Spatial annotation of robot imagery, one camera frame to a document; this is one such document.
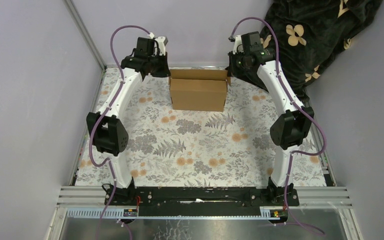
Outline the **brown cardboard box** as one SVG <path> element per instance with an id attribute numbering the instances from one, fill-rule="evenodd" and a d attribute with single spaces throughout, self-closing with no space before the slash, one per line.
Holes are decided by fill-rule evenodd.
<path id="1" fill-rule="evenodd" d="M 227 70 L 171 69 L 169 93 L 174 110 L 223 112 L 231 78 Z"/>

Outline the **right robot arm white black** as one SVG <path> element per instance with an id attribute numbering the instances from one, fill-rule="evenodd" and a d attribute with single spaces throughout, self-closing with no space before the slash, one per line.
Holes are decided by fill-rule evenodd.
<path id="1" fill-rule="evenodd" d="M 264 48 L 257 31 L 232 35 L 228 39 L 234 44 L 228 53 L 228 76 L 262 87 L 275 104 L 277 120 L 269 129 L 271 140 L 276 145 L 275 161 L 265 195 L 271 205 L 279 206 L 294 190 L 290 177 L 292 152 L 297 151 L 308 136 L 314 111 L 305 107 L 293 93 L 282 71 L 278 53 L 272 48 Z"/>

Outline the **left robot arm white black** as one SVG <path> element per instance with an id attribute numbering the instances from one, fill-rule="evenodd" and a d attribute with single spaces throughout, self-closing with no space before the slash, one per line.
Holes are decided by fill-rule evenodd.
<path id="1" fill-rule="evenodd" d="M 89 159 L 97 168 L 107 165 L 112 176 L 108 203 L 128 206 L 138 199 L 124 153 L 129 134 L 121 117 L 146 76 L 170 77 L 167 43 L 165 36 L 139 37 L 132 53 L 121 61 L 120 75 L 109 97 L 97 112 L 86 117 Z"/>

